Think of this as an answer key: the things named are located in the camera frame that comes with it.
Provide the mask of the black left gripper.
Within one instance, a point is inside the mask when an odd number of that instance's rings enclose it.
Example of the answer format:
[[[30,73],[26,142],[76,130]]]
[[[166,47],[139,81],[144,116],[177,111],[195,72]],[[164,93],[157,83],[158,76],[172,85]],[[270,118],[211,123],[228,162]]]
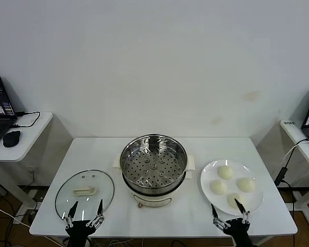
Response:
[[[65,231],[69,236],[67,247],[84,247],[87,238],[95,233],[96,228],[99,228],[105,220],[103,199],[100,200],[96,216],[90,221],[73,221],[77,206],[78,201],[74,203],[67,215],[63,217],[63,220],[66,222]]]

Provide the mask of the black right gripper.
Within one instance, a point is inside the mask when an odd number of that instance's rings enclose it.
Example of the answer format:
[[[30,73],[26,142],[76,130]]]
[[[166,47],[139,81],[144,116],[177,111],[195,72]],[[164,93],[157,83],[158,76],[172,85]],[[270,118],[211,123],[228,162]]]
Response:
[[[238,209],[242,213],[242,218],[236,218],[228,221],[222,221],[213,204],[212,207],[212,215],[213,215],[213,224],[219,229],[223,230],[226,235],[229,235],[233,238],[235,245],[239,247],[253,247],[255,246],[249,235],[248,229],[250,227],[249,224],[249,214],[250,211],[245,210],[242,203],[240,203],[237,198],[234,199]]]

